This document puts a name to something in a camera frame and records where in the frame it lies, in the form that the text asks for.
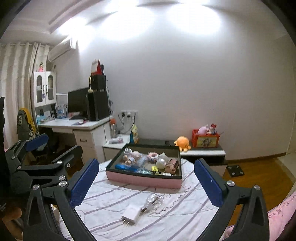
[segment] blue gripper pad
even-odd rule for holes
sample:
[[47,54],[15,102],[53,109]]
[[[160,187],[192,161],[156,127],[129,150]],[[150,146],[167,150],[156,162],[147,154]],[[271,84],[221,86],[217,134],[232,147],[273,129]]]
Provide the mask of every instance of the blue gripper pad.
[[194,163],[194,173],[200,181],[200,184],[205,190],[211,203],[216,207],[222,207],[222,190],[200,160],[196,160]]
[[90,159],[79,172],[83,173],[80,175],[76,183],[68,186],[68,190],[70,191],[70,205],[72,207],[81,205],[85,195],[99,172],[99,162],[96,159]]
[[42,134],[28,141],[26,143],[25,149],[26,151],[33,151],[33,150],[36,150],[38,147],[46,144],[47,142],[48,142],[48,136],[46,134]]

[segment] electrical outlet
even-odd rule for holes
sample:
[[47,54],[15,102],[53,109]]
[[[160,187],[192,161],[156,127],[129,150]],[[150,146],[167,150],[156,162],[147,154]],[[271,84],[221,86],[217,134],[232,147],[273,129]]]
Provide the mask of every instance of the electrical outlet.
[[130,113],[130,116],[133,117],[134,115],[138,115],[138,110],[122,110],[121,113],[124,113],[126,117]]

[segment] pink pillow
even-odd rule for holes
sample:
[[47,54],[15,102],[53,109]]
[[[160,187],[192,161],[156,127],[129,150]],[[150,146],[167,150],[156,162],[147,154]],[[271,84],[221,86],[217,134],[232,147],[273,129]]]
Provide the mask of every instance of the pink pillow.
[[[268,212],[269,241],[275,241],[285,228],[296,210],[296,191],[280,205]],[[234,225],[226,229],[225,238],[229,237]]]

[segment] wooden floor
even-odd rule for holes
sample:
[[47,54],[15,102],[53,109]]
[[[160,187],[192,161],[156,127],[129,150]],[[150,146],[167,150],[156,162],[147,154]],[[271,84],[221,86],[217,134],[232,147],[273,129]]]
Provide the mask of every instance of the wooden floor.
[[[268,211],[280,204],[293,186],[290,178],[276,163],[276,158],[236,164],[239,164],[245,175],[240,177],[231,177],[228,171],[225,170],[223,179],[233,180],[235,184],[240,187],[249,188],[255,184],[259,185],[263,192]],[[238,205],[233,213],[229,225],[236,223],[240,209],[241,205]]]

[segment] bedside table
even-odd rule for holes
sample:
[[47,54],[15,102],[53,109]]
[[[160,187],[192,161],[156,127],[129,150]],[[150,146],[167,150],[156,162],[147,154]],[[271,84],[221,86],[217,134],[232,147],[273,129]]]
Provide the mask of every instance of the bedside table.
[[109,144],[109,140],[106,144],[103,145],[103,152],[105,156],[105,161],[113,159],[117,153],[130,142],[130,135],[119,135],[123,138],[123,143],[118,144]]

